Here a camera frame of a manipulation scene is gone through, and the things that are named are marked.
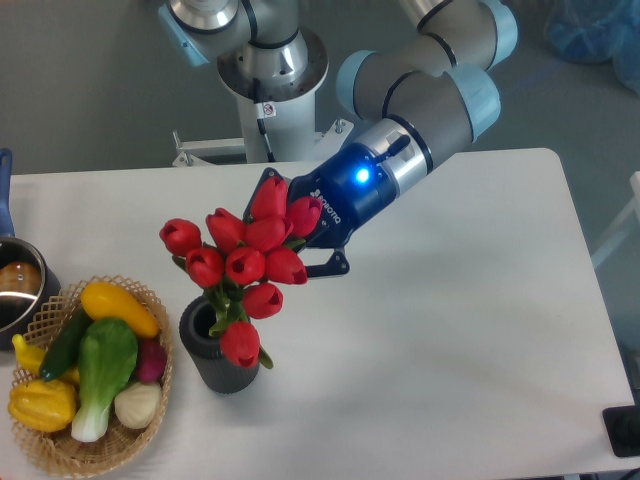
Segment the tulip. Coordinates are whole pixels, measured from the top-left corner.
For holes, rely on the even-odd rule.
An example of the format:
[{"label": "tulip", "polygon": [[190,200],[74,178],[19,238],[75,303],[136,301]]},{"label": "tulip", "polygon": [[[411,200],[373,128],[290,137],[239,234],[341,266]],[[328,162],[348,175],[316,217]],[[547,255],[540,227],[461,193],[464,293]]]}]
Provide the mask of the tulip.
[{"label": "tulip", "polygon": [[307,269],[296,252],[286,247],[274,248],[267,255],[265,273],[272,282],[287,285],[307,283]]},{"label": "tulip", "polygon": [[224,274],[224,260],[215,248],[200,247],[187,254],[187,273],[199,287],[218,284]]},{"label": "tulip", "polygon": [[230,253],[244,239],[247,226],[224,208],[217,208],[205,221],[213,241],[224,253]]},{"label": "tulip", "polygon": [[266,253],[279,247],[289,236],[293,224],[286,217],[269,217],[247,225],[245,242],[250,247]]},{"label": "tulip", "polygon": [[272,283],[261,283],[244,292],[242,306],[246,314],[255,319],[267,318],[282,309],[282,292]]},{"label": "tulip", "polygon": [[316,228],[322,214],[322,202],[315,197],[302,197],[287,207],[287,218],[293,223],[291,233],[304,238]]},{"label": "tulip", "polygon": [[287,184],[284,180],[271,177],[258,189],[249,213],[254,220],[268,217],[284,217],[287,213]]},{"label": "tulip", "polygon": [[231,280],[240,285],[249,285],[264,276],[264,266],[262,253],[255,248],[240,247],[229,254],[225,269]]},{"label": "tulip", "polygon": [[260,336],[250,323],[234,322],[220,338],[220,348],[227,360],[234,365],[255,367],[260,355]]},{"label": "tulip", "polygon": [[174,218],[164,224],[160,238],[167,250],[178,257],[185,257],[190,250],[202,246],[200,229],[195,223]]}]

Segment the yellow squash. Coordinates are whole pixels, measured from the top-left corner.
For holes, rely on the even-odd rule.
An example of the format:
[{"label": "yellow squash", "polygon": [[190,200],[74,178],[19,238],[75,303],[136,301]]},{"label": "yellow squash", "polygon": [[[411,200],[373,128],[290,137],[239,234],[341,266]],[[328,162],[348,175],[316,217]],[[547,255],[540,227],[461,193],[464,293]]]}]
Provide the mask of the yellow squash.
[{"label": "yellow squash", "polygon": [[158,334],[158,322],[136,298],[119,285],[94,282],[80,294],[82,308],[93,320],[120,318],[127,322],[140,338],[154,338]]},{"label": "yellow squash", "polygon": [[31,380],[13,387],[8,410],[29,428],[57,432],[76,415],[76,392],[73,385],[60,380]]},{"label": "yellow squash", "polygon": [[[40,347],[29,345],[20,334],[15,334],[11,337],[11,343],[13,343],[13,348],[16,351],[16,361],[18,364],[27,372],[38,375],[46,351]],[[60,380],[78,385],[80,383],[78,367],[68,369],[64,375],[60,377]]]}]

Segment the blue handle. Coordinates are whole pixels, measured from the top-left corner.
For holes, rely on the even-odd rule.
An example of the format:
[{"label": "blue handle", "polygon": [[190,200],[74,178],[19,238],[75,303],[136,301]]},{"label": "blue handle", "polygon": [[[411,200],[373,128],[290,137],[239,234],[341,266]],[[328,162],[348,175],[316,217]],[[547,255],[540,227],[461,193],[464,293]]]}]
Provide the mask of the blue handle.
[{"label": "blue handle", "polygon": [[11,186],[11,150],[0,149],[0,237],[15,237],[9,213],[9,187]]}]

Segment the black vase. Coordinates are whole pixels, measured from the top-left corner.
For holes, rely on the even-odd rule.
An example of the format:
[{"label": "black vase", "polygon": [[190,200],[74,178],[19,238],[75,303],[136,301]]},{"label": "black vase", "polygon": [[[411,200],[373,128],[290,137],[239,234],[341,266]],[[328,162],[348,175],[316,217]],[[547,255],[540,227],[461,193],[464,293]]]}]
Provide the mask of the black vase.
[{"label": "black vase", "polygon": [[220,340],[209,336],[216,323],[216,312],[204,297],[191,302],[180,318],[180,340],[204,383],[218,393],[239,392],[258,374],[260,364],[244,368],[231,363],[220,349]]}]

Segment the radish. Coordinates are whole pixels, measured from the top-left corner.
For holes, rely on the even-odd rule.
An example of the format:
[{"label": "radish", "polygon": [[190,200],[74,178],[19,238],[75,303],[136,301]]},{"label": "radish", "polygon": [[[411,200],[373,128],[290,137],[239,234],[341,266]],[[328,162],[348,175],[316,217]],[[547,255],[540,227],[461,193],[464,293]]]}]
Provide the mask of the radish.
[{"label": "radish", "polygon": [[141,340],[138,345],[136,377],[142,383],[156,382],[167,366],[167,352],[155,340]]}]

